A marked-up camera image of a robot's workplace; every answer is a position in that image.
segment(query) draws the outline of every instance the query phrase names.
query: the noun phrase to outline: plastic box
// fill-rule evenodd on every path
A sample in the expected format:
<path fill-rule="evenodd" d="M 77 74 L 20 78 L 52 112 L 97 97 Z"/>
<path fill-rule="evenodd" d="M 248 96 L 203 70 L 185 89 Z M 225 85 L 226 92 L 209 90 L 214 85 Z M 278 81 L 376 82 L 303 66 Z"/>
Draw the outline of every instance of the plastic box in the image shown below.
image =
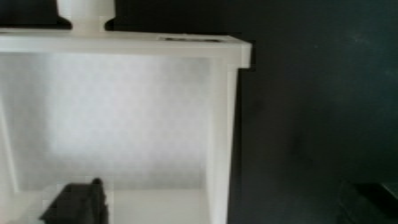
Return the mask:
<path fill-rule="evenodd" d="M 226 224 L 251 44 L 88 30 L 0 33 L 0 224 L 95 177 L 113 224 Z"/>

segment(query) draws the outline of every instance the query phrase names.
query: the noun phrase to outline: dark background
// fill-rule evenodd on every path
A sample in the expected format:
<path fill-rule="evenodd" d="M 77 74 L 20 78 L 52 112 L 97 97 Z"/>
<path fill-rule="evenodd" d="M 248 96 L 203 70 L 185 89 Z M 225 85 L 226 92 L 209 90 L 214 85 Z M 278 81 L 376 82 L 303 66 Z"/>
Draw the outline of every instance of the dark background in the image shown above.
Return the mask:
<path fill-rule="evenodd" d="M 230 34 L 241 72 L 230 224 L 336 223 L 340 181 L 398 181 L 398 1 L 116 0 L 111 30 Z M 0 25 L 65 28 L 54 0 Z"/>

